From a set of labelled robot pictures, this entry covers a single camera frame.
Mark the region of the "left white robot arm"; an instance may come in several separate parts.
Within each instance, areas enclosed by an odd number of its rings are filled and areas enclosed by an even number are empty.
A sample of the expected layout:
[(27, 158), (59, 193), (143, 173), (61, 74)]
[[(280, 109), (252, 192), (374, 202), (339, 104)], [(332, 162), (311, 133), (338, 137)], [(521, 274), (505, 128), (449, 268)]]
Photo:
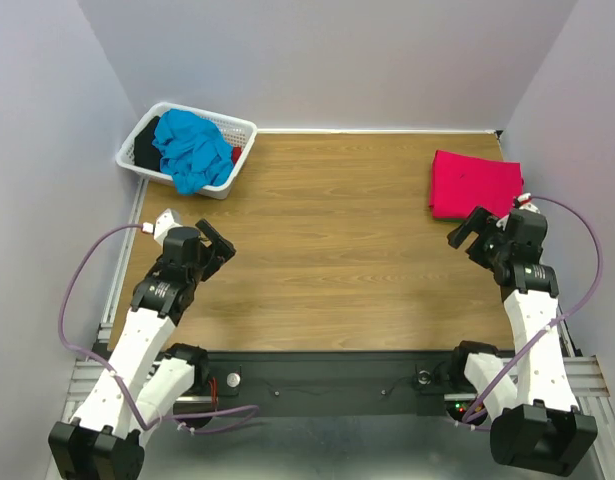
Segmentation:
[(183, 394), (214, 392), (206, 350), (163, 346), (192, 304), (197, 287), (236, 253), (205, 219), (181, 225), (166, 210), (142, 225), (162, 253), (134, 288), (124, 327), (90, 394), (48, 443), (64, 479), (136, 479), (145, 446)]

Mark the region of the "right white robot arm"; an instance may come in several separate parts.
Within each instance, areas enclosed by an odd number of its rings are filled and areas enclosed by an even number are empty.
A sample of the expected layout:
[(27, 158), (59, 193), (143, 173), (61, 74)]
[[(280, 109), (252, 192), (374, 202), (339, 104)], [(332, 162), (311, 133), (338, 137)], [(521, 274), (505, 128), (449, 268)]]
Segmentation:
[(486, 410), (495, 462), (567, 477), (593, 445), (598, 427), (580, 411), (567, 378), (557, 276), (541, 261), (547, 231), (546, 217), (525, 201), (502, 218), (477, 207), (448, 234), (453, 248), (476, 236), (466, 253), (492, 272), (500, 288), (515, 355), (503, 361), (494, 346), (464, 341), (447, 378), (459, 390), (475, 388), (477, 398), (463, 421), (471, 425), (477, 408)]

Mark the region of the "blue t shirt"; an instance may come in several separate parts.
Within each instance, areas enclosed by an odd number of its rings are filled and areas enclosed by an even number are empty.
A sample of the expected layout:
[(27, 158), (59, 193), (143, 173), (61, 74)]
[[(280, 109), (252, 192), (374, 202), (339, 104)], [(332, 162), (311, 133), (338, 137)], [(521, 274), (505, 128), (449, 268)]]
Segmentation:
[(223, 185), (234, 167), (233, 147), (210, 120), (193, 112), (170, 109), (156, 125), (152, 145), (160, 152), (160, 171), (179, 194)]

